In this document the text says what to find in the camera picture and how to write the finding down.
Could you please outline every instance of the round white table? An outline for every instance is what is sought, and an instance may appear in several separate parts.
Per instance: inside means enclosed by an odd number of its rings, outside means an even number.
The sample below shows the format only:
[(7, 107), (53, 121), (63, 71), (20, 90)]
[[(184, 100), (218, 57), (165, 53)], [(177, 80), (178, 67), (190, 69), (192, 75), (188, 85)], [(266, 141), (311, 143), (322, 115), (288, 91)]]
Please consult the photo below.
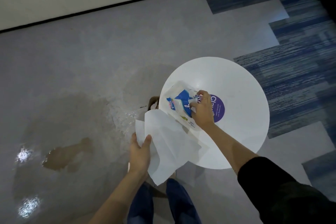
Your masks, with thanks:
[[(216, 57), (190, 60), (168, 77), (160, 94), (160, 103), (166, 101), (162, 96), (176, 81), (184, 81), (196, 90), (208, 91), (212, 96), (217, 126), (253, 152), (261, 148), (270, 124), (270, 111), (263, 89), (246, 69)], [(166, 106), (159, 105), (159, 109), (166, 112)], [(200, 151), (192, 163), (210, 169), (231, 167), (203, 130), (189, 130), (188, 134), (209, 147), (205, 153)]]

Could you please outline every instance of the wet wipes package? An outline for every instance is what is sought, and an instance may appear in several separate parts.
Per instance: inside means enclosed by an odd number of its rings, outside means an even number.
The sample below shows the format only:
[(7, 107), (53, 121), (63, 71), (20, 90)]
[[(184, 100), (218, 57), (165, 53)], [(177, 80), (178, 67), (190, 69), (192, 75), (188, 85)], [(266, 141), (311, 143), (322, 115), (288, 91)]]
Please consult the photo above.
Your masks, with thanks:
[(191, 117), (190, 103), (200, 102), (197, 91), (183, 81), (177, 81), (165, 94), (170, 114), (182, 125), (194, 130), (201, 130)]

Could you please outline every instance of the forearm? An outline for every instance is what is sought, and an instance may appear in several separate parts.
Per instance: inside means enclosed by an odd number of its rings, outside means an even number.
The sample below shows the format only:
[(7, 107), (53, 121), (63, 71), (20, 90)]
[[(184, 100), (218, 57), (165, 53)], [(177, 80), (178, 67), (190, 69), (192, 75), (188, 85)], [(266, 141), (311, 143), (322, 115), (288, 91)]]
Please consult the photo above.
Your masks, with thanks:
[(129, 172), (95, 213), (89, 224), (122, 223), (135, 194), (144, 180), (144, 174)]
[(250, 159), (258, 157), (253, 151), (249, 150), (236, 139), (225, 133), (216, 124), (212, 123), (205, 126), (204, 131), (212, 138), (217, 147), (230, 163), (234, 172), (238, 174), (240, 168)]

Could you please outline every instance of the person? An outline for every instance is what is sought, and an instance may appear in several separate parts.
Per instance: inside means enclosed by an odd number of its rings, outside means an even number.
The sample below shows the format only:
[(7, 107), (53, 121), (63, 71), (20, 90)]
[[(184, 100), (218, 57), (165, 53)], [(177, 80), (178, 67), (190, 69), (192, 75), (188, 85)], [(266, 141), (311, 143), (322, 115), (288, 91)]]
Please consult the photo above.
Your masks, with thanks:
[[(265, 157), (258, 156), (221, 130), (213, 120), (208, 92), (200, 90), (200, 103), (191, 103), (192, 117), (224, 154), (241, 187), (259, 211), (263, 223), (336, 223), (336, 203), (315, 188), (300, 184)], [(153, 200), (144, 184), (150, 163), (148, 135), (142, 147), (135, 134), (130, 146), (130, 169), (89, 224), (122, 223), (128, 208), (129, 224), (153, 222)], [(167, 180), (167, 197), (175, 223), (201, 223), (188, 193), (174, 179)]]

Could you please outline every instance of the pant leg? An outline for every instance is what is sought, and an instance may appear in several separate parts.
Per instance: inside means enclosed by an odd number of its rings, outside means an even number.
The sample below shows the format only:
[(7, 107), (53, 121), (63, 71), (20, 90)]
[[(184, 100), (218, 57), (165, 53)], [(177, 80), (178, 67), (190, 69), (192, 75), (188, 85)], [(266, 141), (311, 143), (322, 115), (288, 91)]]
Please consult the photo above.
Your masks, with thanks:
[(175, 223), (201, 224), (201, 220), (185, 188), (174, 179), (167, 180), (166, 194)]
[(127, 224), (152, 224), (154, 216), (153, 196), (149, 185), (142, 184), (128, 212)]

